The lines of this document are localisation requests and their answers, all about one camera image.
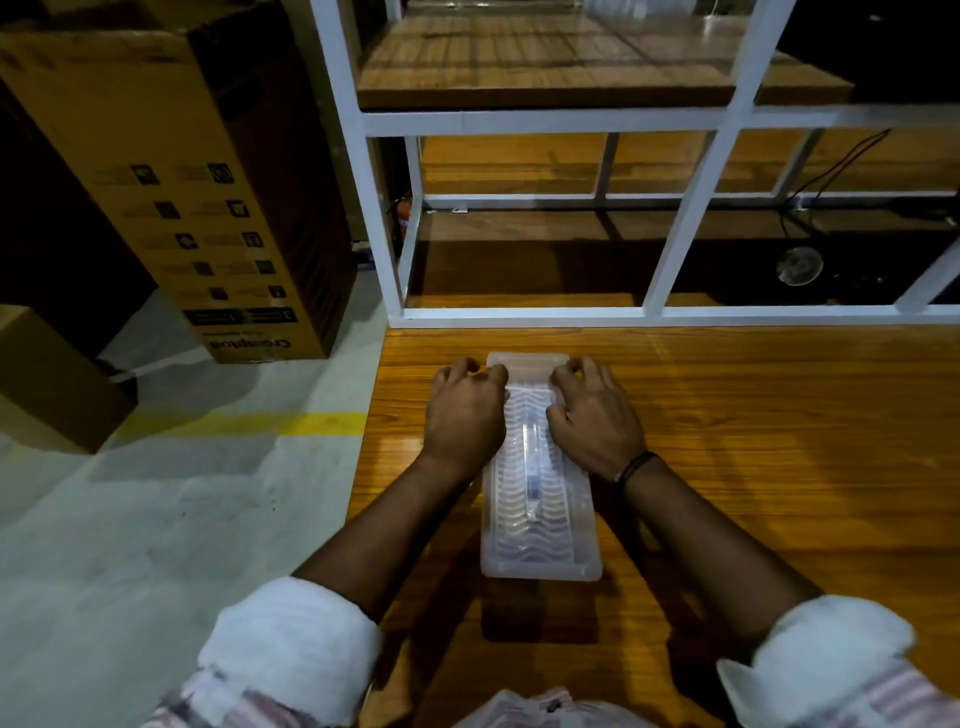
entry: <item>black cable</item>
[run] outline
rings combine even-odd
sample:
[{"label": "black cable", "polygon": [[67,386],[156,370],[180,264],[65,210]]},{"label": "black cable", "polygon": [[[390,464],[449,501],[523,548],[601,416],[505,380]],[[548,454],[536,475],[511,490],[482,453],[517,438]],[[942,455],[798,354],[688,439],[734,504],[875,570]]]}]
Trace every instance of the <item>black cable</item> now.
[{"label": "black cable", "polygon": [[826,172],[823,172],[822,174],[817,175],[811,180],[807,180],[803,185],[801,185],[796,190],[794,190],[794,192],[786,199],[783,205],[780,206],[780,210],[779,210],[780,229],[783,230],[783,236],[787,239],[790,238],[790,233],[786,228],[786,221],[784,218],[787,212],[789,211],[790,203],[792,203],[795,199],[797,199],[797,196],[801,192],[803,192],[805,189],[810,187],[815,182],[822,180],[824,177],[826,177],[827,175],[835,171],[836,174],[833,174],[833,176],[830,177],[829,180],[827,180],[827,183],[824,184],[824,186],[817,193],[816,197],[813,198],[813,203],[815,203],[817,200],[820,199],[820,196],[824,194],[825,191],[827,191],[827,188],[831,184],[833,184],[840,175],[842,175],[845,171],[847,171],[847,168],[850,167],[851,164],[853,164],[855,161],[860,159],[863,155],[865,155],[867,152],[873,149],[877,144],[879,144],[881,141],[887,138],[887,136],[890,134],[891,131],[892,129],[885,129],[882,132],[871,134],[870,136],[867,136],[864,139],[860,139],[860,141],[854,144],[851,147],[851,149],[845,155],[843,155],[840,161],[838,161],[836,164],[830,167]]},{"label": "black cable", "polygon": [[872,148],[873,146],[875,146],[876,143],[879,143],[880,141],[882,141],[883,139],[885,139],[885,138],[887,137],[887,135],[888,135],[891,131],[892,131],[892,129],[885,129],[885,130],[882,131],[882,132],[879,132],[879,133],[876,133],[876,134],[871,134],[870,136],[868,136],[868,137],[866,137],[866,138],[864,138],[864,139],[860,139],[860,141],[858,141],[856,144],[854,144],[854,145],[852,146],[852,148],[850,149],[849,152],[847,152],[845,155],[843,155],[843,158],[841,158],[840,161],[838,161],[836,164],[834,164],[832,167],[830,167],[826,172],[817,175],[817,176],[814,177],[812,180],[807,180],[801,187],[799,187],[798,189],[796,189],[796,190],[793,192],[793,194],[790,195],[790,197],[787,198],[786,204],[789,205],[790,203],[792,203],[792,202],[794,201],[794,199],[797,197],[797,195],[799,195],[799,194],[800,194],[801,192],[803,192],[805,189],[807,189],[808,187],[810,187],[814,182],[817,182],[817,181],[819,181],[819,180],[822,180],[822,179],[823,179],[824,177],[826,177],[828,174],[830,174],[831,172],[833,172],[833,170],[835,170],[837,167],[840,167],[840,166],[843,166],[843,165],[846,164],[846,166],[844,166],[844,169],[846,169],[848,166],[850,166],[851,164],[853,164],[853,162],[855,161],[855,159],[850,159],[850,157],[851,157],[853,154],[856,154],[856,158],[859,158],[860,155],[862,155],[864,152],[867,151],[867,150],[862,150],[861,152],[857,153],[857,150],[858,150],[860,147],[862,147],[864,144],[870,144],[870,145],[871,145],[871,148]]},{"label": "black cable", "polygon": [[836,179],[837,179],[838,177],[840,177],[840,175],[842,175],[844,172],[847,171],[847,169],[850,167],[851,164],[853,164],[855,161],[857,161],[858,159],[860,159],[861,157],[863,157],[865,154],[867,154],[867,152],[869,152],[871,149],[873,149],[877,144],[879,144],[881,141],[883,141],[885,138],[887,138],[887,136],[890,134],[891,131],[892,131],[892,129],[888,129],[888,130],[886,130],[885,132],[879,134],[872,142],[870,142],[867,146],[865,146],[863,149],[861,149],[859,152],[857,152],[853,157],[851,157],[851,158],[847,161],[846,164],[844,164],[842,167],[840,167],[840,169],[838,169],[838,170],[836,171],[836,173],[833,175],[833,177],[831,177],[829,180],[827,180],[827,182],[824,184],[824,186],[820,188],[820,191],[817,192],[817,194],[816,194],[816,196],[813,198],[813,200],[810,201],[810,207],[813,208],[813,206],[816,205],[816,202],[817,202],[817,200],[820,199],[820,196],[821,196],[822,194],[824,194],[824,192],[827,191],[827,188],[828,188],[828,187],[830,187],[834,182],[836,182]]}]

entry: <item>plastic tray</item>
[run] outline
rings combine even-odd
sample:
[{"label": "plastic tray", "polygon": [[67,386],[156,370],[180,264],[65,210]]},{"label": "plastic tray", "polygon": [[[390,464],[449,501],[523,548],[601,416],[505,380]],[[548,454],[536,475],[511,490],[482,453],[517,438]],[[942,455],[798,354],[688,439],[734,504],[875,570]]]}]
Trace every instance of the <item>plastic tray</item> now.
[{"label": "plastic tray", "polygon": [[566,354],[491,353],[503,364],[507,438],[484,471],[480,568],[487,576],[596,581],[603,573],[587,473],[554,444],[550,374]]}]

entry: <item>forearm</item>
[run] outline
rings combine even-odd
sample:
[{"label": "forearm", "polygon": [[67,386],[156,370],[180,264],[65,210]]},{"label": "forearm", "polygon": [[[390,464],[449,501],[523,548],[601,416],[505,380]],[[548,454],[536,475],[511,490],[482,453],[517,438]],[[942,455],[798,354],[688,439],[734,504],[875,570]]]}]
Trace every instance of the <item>forearm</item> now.
[{"label": "forearm", "polygon": [[380,621],[462,493],[456,480],[456,474],[421,454],[293,575],[336,592]]},{"label": "forearm", "polygon": [[745,643],[761,641],[786,612],[822,593],[658,458],[631,478],[625,496]]}]

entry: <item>round object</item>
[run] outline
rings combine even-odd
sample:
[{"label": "round object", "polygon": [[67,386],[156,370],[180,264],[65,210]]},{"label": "round object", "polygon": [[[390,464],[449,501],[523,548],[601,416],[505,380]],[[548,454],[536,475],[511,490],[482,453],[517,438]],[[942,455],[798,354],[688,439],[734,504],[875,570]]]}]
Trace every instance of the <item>round object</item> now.
[{"label": "round object", "polygon": [[812,283],[823,271],[824,257],[806,245],[785,251],[777,261],[777,278],[793,288]]}]

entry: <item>brand logo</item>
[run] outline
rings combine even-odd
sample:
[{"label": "brand logo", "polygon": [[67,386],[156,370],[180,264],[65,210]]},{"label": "brand logo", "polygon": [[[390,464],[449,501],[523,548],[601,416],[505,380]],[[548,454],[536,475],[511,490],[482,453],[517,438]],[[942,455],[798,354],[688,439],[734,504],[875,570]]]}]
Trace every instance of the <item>brand logo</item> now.
[{"label": "brand logo", "polygon": [[234,339],[232,341],[211,341],[211,349],[290,349],[290,342],[287,339]]}]

